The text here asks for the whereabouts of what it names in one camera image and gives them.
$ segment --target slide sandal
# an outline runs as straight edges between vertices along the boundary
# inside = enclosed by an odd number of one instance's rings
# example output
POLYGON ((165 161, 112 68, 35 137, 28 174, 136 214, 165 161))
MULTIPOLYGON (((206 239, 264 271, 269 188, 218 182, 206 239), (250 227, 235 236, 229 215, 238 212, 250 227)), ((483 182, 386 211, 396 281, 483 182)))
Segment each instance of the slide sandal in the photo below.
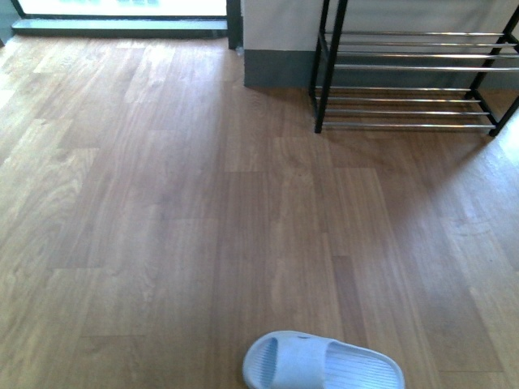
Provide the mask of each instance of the slide sandal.
POLYGON ((391 358, 338 340, 276 331, 247 351, 243 377, 250 389, 403 389, 391 358))

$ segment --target chrome rod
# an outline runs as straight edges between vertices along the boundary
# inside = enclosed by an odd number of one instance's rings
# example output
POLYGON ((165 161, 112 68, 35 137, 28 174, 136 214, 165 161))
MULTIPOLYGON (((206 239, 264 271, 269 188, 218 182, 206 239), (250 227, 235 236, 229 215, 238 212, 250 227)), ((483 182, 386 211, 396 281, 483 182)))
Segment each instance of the chrome rod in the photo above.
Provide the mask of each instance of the chrome rod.
POLYGON ((472 67, 472 66, 396 66, 396 65, 345 65, 337 64, 336 69, 362 71, 473 71, 504 73, 519 71, 519 67, 472 67))
POLYGON ((462 103, 472 104, 479 103, 480 100, 446 100, 446 99, 384 99, 370 97, 338 97, 330 96, 330 101, 359 101, 359 102, 379 102, 379 103, 462 103))
POLYGON ((382 123, 354 123, 354 122, 323 122, 323 126, 348 126, 348 127, 376 127, 376 128, 474 128, 494 130, 495 126, 486 124, 382 124, 382 123))
POLYGON ((439 47, 515 47, 513 43, 374 42, 342 41, 340 46, 439 46, 439 47))
POLYGON ((369 109, 327 109, 326 113, 374 114, 374 115, 432 115, 432 116, 487 116, 488 112, 450 111, 372 111, 369 109))
POLYGON ((412 91, 412 92, 470 92, 468 88, 382 88, 382 87, 331 87, 332 90, 354 91, 412 91))
POLYGON ((447 53, 374 53, 363 51, 340 51, 339 57, 365 58, 453 58, 453 59, 519 59, 519 54, 447 54, 447 53))
POLYGON ((502 32, 419 32, 419 31, 343 31, 346 35, 367 36, 503 36, 502 32))

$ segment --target slipper strap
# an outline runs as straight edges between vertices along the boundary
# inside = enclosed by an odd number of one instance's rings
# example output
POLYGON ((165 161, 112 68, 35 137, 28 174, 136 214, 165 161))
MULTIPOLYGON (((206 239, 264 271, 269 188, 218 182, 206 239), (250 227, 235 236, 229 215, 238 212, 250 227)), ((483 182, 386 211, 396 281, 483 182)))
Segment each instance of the slipper strap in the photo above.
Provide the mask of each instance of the slipper strap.
POLYGON ((277 365, 271 389, 323 389, 330 339, 277 337, 277 365))

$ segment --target sunlight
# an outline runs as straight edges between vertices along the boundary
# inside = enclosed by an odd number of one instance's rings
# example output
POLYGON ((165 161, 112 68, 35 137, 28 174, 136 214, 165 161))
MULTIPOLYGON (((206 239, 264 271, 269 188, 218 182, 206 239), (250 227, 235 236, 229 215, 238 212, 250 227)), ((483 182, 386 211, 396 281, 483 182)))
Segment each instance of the sunlight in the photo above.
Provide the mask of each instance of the sunlight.
POLYGON ((508 121, 496 140, 499 141, 510 162, 513 165, 519 166, 519 111, 508 121))
POLYGON ((225 0, 19 0, 29 15, 225 16, 225 0))

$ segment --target doorway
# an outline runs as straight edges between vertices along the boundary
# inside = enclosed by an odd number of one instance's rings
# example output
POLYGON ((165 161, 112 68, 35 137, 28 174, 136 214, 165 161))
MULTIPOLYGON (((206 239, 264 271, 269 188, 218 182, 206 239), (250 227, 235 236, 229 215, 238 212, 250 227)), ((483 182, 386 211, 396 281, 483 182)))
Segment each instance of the doorway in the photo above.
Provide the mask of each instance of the doorway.
POLYGON ((226 0, 17 0, 25 15, 223 17, 226 0))

